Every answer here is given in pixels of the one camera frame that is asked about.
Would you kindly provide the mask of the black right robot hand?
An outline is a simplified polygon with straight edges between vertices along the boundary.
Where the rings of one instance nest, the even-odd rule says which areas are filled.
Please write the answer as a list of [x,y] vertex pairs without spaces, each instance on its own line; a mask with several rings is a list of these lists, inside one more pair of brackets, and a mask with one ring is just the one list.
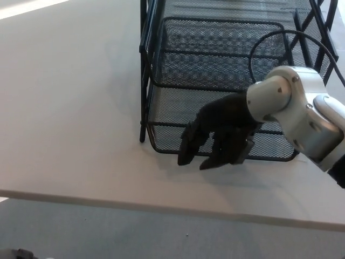
[[212,152],[200,170],[226,164],[242,164],[254,146],[254,134],[262,123],[251,116],[245,93],[233,93],[204,105],[181,136],[177,163],[188,165],[213,133]]

